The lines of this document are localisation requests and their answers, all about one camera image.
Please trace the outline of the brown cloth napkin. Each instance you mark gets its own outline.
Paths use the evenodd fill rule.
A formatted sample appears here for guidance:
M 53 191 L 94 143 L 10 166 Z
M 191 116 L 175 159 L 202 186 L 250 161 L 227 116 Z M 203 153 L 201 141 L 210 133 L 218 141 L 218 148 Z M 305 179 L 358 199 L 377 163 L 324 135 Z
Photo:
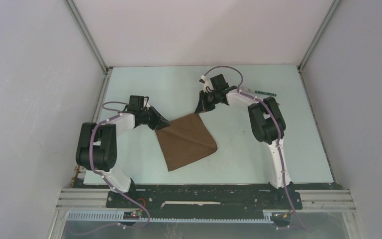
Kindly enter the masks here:
M 171 121 L 156 131 L 169 172 L 214 154 L 217 143 L 198 114 L 189 114 Z

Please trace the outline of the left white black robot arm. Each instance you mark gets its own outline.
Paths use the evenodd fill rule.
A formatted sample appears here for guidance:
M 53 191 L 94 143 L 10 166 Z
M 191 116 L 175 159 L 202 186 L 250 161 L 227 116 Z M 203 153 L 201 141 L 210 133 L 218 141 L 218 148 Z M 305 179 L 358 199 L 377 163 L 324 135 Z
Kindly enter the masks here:
M 101 122 L 85 122 L 81 126 L 75 160 L 79 166 L 100 176 L 115 192 L 120 192 L 118 201 L 125 207 L 137 202 L 137 193 L 131 190 L 134 183 L 117 161 L 117 137 L 146 125 L 159 130 L 171 125 L 152 105 L 149 98 L 131 95 L 121 111 Z

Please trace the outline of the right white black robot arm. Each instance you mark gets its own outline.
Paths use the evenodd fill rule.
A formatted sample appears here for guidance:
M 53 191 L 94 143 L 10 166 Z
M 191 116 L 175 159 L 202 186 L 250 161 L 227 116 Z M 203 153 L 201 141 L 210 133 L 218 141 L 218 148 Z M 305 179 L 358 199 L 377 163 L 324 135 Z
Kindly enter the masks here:
M 237 86 L 229 86 L 222 74 L 210 79 L 202 75 L 199 81 L 203 84 L 203 89 L 199 92 L 194 111 L 196 114 L 212 111 L 217 104 L 246 109 L 253 136 L 270 151 L 270 184 L 277 189 L 270 193 L 270 203 L 275 208 L 284 207 L 289 202 L 289 195 L 283 189 L 288 187 L 291 179 L 283 150 L 286 123 L 275 98 L 260 99 L 245 93 Z

